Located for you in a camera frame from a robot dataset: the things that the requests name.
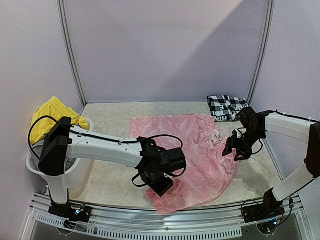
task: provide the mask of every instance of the beige tabletop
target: beige tabletop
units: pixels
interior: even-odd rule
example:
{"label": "beige tabletop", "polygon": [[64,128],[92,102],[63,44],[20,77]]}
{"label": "beige tabletop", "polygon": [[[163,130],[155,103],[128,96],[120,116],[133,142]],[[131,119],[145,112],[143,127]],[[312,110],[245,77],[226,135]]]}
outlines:
{"label": "beige tabletop", "polygon": [[[129,137],[132,117],[172,116],[195,113],[210,115],[206,102],[133,102],[88,104],[83,116],[94,122],[94,132],[117,137]],[[228,137],[240,122],[219,122],[220,130]],[[257,143],[253,151],[260,148]],[[71,200],[122,207],[152,207],[145,196],[148,187],[135,187],[131,179],[137,174],[134,168],[95,160],[86,180],[77,188],[69,190]],[[280,183],[275,165],[264,147],[249,160],[239,162],[238,170],[225,192],[216,201],[206,205],[221,205],[261,198],[263,194]]]}

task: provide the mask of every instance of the laundry basket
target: laundry basket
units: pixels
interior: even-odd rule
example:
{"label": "laundry basket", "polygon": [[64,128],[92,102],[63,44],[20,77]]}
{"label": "laundry basket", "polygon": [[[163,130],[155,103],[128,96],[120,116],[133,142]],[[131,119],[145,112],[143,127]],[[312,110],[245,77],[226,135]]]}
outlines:
{"label": "laundry basket", "polygon": [[[89,118],[85,118],[85,121],[89,124],[89,131],[93,131],[94,122]],[[34,148],[36,147],[41,148],[42,145],[37,146],[37,144],[35,144]],[[66,185],[68,188],[71,188],[71,189],[76,188],[84,181],[91,161],[92,160],[81,159],[81,158],[66,159],[66,164],[65,164],[66,171],[64,174],[66,178]],[[33,157],[31,152],[29,151],[26,157],[26,167],[29,169],[30,172],[34,174],[38,174],[44,180],[47,180],[46,175],[39,170],[38,163],[39,161],[37,161],[37,159],[35,159],[35,157]]]}

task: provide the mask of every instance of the pink garment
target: pink garment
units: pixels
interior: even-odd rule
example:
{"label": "pink garment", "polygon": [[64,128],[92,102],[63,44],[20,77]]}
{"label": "pink garment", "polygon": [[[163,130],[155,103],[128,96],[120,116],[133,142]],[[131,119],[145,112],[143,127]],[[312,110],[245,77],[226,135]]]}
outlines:
{"label": "pink garment", "polygon": [[[146,116],[131,119],[130,136],[151,137],[170,134],[183,141],[186,171],[180,177],[171,177],[173,187],[162,197],[151,188],[146,191],[153,206],[161,213],[172,213],[216,200],[227,188],[238,168],[235,152],[222,156],[226,137],[220,132],[214,118],[200,114],[175,116]],[[154,139],[166,149],[177,148],[180,142],[170,137]]]}

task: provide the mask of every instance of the plaid shirt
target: plaid shirt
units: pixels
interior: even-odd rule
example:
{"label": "plaid shirt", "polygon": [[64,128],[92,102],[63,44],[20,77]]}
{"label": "plaid shirt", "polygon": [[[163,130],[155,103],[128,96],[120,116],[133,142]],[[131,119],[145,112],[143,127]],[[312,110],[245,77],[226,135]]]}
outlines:
{"label": "plaid shirt", "polygon": [[216,122],[236,121],[238,113],[248,107],[246,99],[226,95],[208,96],[207,103]]}

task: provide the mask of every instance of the white wall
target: white wall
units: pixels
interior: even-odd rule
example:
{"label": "white wall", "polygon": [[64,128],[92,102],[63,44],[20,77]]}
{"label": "white wall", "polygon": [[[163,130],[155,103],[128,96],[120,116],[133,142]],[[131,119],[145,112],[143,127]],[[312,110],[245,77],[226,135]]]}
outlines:
{"label": "white wall", "polygon": [[34,111],[53,95],[80,111],[56,0],[0,1],[0,239],[19,238],[44,182],[25,155]]}
{"label": "white wall", "polygon": [[[275,1],[271,31],[252,107],[320,120],[320,3]],[[284,177],[303,163],[305,144],[269,134],[267,139]],[[314,239],[320,239],[320,179],[300,197]]]}
{"label": "white wall", "polygon": [[267,0],[68,0],[89,103],[247,97]]}

